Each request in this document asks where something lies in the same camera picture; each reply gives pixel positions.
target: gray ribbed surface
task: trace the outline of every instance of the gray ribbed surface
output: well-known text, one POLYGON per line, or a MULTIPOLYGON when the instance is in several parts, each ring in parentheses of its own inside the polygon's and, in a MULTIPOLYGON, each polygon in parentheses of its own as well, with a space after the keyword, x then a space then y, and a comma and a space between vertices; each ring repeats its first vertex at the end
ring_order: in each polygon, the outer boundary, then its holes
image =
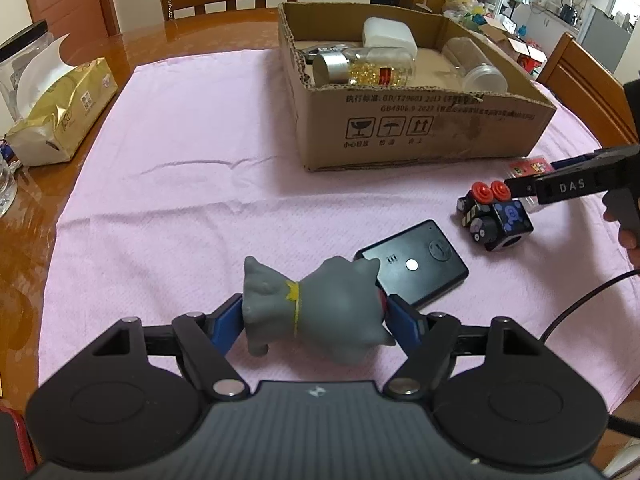
POLYGON ((472 465, 414 404, 372 383, 263 383, 242 402, 218 404, 193 438, 158 462, 117 473, 46 464, 34 480, 594 480, 581 465, 519 475, 472 465), (317 386, 326 393, 309 393, 317 386))

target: silver bottle cap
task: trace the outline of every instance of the silver bottle cap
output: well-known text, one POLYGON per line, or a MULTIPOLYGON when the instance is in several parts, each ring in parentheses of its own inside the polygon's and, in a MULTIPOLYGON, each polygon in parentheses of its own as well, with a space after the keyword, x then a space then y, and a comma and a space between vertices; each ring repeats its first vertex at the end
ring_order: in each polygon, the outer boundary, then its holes
POLYGON ((316 86, 349 82, 349 60, 341 52, 321 52, 314 59, 316 86))

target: kitchen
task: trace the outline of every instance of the kitchen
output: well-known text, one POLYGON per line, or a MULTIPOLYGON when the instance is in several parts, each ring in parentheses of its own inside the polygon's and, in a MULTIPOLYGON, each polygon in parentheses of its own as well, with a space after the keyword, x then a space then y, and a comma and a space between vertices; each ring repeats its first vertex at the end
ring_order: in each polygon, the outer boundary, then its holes
MULTIPOLYGON (((505 5, 513 0, 505 0, 505 5)), ((568 32, 611 73, 625 53, 640 14, 640 0, 530 0, 503 7, 503 13, 537 44, 547 57, 562 34, 568 32)))

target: gray figurine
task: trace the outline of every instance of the gray figurine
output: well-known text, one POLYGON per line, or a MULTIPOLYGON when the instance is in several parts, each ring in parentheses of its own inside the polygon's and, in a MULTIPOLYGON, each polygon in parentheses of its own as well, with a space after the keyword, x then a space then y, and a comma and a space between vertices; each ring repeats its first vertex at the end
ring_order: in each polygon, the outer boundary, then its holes
POLYGON ((374 346, 395 345, 382 326, 379 269, 378 259, 334 256, 294 282, 246 257, 242 317, 249 353, 260 357, 269 343, 299 338, 338 364, 354 365, 374 346))

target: wooden table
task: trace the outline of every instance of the wooden table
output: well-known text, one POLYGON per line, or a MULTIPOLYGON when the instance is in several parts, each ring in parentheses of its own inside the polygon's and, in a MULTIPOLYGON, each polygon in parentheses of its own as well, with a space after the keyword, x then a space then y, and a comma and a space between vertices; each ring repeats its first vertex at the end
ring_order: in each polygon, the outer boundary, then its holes
MULTIPOLYGON (((72 64, 105 57, 122 89, 142 64, 190 54, 274 48, 278 45, 277 21, 276 9, 204 14, 113 36, 75 53, 63 49, 62 56, 72 64)), ((40 316, 56 221, 114 101, 71 162, 16 175, 18 194, 0 219, 0 402, 9 408, 23 410, 38 384, 40 316)))

